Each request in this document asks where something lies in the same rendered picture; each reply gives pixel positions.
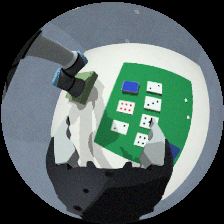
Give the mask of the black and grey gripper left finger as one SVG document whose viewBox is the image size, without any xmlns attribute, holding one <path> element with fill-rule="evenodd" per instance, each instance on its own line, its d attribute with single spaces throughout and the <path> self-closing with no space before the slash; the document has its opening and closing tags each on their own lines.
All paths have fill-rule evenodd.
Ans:
<svg viewBox="0 0 224 224">
<path fill-rule="evenodd" d="M 70 140 L 71 132 L 68 126 L 70 121 L 69 116 L 66 116 L 51 138 L 46 154 L 46 170 L 57 195 L 60 195 L 61 176 L 71 168 L 80 167 L 78 164 L 80 156 Z"/>
</svg>

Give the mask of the green felt mat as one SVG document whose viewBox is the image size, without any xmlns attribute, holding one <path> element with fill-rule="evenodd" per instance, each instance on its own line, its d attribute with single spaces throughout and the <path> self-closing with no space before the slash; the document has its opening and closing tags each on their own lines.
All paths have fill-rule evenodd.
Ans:
<svg viewBox="0 0 224 224">
<path fill-rule="evenodd" d="M 124 81 L 139 82 L 138 94 L 122 92 Z M 147 81 L 161 83 L 162 95 L 147 92 Z M 161 99 L 160 112 L 144 108 L 146 96 Z M 119 100 L 135 103 L 133 115 L 117 111 Z M 134 142 L 137 132 L 146 135 L 150 132 L 150 129 L 140 127 L 142 114 L 154 116 L 159 118 L 158 126 L 168 142 L 181 149 L 173 161 L 175 165 L 189 134 L 192 111 L 193 93 L 190 80 L 162 68 L 124 62 L 94 142 L 121 157 L 141 164 L 139 156 L 144 147 L 134 145 Z M 129 124 L 126 135 L 111 130 L 113 120 Z"/>
</svg>

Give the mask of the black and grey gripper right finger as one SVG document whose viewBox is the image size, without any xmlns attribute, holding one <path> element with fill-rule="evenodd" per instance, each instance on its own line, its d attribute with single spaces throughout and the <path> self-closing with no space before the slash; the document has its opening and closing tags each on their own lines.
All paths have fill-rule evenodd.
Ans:
<svg viewBox="0 0 224 224">
<path fill-rule="evenodd" d="M 151 127 L 152 126 L 152 127 Z M 173 172 L 173 156 L 168 139 L 165 138 L 154 118 L 151 118 L 147 142 L 139 156 L 141 168 L 152 171 L 160 181 L 159 196 L 163 196 Z"/>
</svg>

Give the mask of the white playing card with red pips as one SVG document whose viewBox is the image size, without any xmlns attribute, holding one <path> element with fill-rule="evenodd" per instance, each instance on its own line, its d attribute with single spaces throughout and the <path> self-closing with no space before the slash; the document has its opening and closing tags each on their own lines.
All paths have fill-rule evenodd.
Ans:
<svg viewBox="0 0 224 224">
<path fill-rule="evenodd" d="M 133 102 L 120 100 L 117 111 L 133 115 L 134 106 L 135 106 L 135 103 Z"/>
</svg>

